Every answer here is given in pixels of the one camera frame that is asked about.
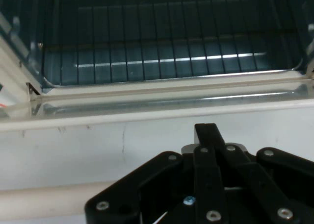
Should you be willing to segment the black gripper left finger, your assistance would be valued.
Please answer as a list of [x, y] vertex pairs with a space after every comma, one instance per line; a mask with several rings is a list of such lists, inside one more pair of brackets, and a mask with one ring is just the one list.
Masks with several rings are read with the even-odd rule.
[[172, 215], [175, 221], [207, 223], [207, 213], [218, 213], [216, 222], [229, 216], [216, 151], [224, 140], [215, 124], [195, 125], [196, 147], [191, 153], [162, 152], [85, 205], [89, 224], [152, 224]]

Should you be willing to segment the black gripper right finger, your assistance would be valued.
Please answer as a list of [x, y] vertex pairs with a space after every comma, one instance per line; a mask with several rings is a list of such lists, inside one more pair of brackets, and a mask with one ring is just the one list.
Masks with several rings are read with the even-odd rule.
[[254, 159], [236, 145], [226, 145], [216, 124], [206, 125], [206, 145], [240, 183], [248, 208], [262, 224], [314, 222], [314, 164], [291, 153], [263, 148]]

